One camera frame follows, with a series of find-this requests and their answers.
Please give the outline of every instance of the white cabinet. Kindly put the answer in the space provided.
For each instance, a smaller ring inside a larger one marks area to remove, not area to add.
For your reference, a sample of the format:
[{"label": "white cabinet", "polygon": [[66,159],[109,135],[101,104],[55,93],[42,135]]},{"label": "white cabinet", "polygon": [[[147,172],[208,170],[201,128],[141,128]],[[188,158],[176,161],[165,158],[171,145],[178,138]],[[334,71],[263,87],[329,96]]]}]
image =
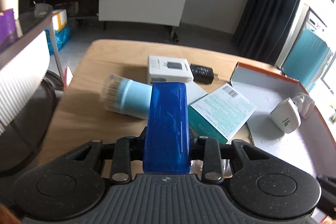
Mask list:
[{"label": "white cabinet", "polygon": [[99,20],[178,27],[184,3],[185,0],[99,0]]}]

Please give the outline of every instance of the blue object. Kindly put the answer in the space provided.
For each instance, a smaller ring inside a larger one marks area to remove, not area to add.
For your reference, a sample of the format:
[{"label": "blue object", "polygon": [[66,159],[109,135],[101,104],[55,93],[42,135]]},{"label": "blue object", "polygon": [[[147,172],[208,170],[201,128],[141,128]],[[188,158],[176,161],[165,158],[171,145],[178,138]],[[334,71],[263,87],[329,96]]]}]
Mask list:
[{"label": "blue object", "polygon": [[[48,49],[49,49],[49,54],[53,55],[54,54],[54,50],[53,47],[51,45],[51,40],[50,40],[50,35],[49,35],[49,30],[46,29],[45,33],[47,35],[47,42],[48,42]],[[56,38],[56,45],[57,45],[57,49],[61,50],[64,45],[69,41],[70,39],[70,26],[69,24],[67,24],[62,30],[55,31],[55,38]]]},{"label": "blue object", "polygon": [[323,74],[330,48],[311,30],[304,30],[283,64],[287,76],[297,79],[309,92],[312,81]]},{"label": "blue object", "polygon": [[143,171],[156,174],[190,172],[186,86],[154,83],[143,154]]},{"label": "blue object", "polygon": [[152,87],[122,78],[115,97],[115,110],[119,113],[148,119]]}]

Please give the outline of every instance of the black charger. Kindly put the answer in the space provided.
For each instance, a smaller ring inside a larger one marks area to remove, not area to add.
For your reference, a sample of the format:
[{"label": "black charger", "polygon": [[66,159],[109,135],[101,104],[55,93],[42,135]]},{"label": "black charger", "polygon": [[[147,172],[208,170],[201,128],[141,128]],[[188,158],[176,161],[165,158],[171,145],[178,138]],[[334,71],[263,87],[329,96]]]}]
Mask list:
[{"label": "black charger", "polygon": [[190,70],[194,76],[194,81],[202,84],[209,85],[214,78],[218,78],[216,73],[213,73],[213,69],[200,65],[191,64]]}]

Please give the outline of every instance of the cardboard box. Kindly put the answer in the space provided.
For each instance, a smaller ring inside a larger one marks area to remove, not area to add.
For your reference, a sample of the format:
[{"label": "cardboard box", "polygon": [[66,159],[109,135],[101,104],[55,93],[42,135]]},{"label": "cardboard box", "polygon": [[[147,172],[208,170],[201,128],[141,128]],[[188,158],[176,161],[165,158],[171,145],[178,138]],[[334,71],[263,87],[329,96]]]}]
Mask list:
[{"label": "cardboard box", "polygon": [[336,176],[336,143],[317,107],[300,127],[284,134],[269,118],[270,112],[288,97],[307,91],[297,80],[238,63],[232,86],[257,106],[247,121],[256,147],[313,176]]},{"label": "cardboard box", "polygon": [[66,9],[54,10],[52,12],[52,24],[54,30],[59,32],[68,24],[68,17]]}]

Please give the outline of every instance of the barcode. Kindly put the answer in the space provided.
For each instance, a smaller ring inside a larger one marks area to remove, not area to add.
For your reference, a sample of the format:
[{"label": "barcode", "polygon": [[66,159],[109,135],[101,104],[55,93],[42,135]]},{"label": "barcode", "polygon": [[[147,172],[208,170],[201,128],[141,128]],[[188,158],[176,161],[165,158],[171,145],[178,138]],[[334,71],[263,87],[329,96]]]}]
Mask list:
[{"label": "barcode", "polygon": [[238,92],[234,91],[229,85],[223,87],[223,90],[227,92],[232,98],[236,98],[238,96]]},{"label": "barcode", "polygon": [[165,78],[151,78],[151,84],[155,83],[155,82],[167,82],[167,80]]}]

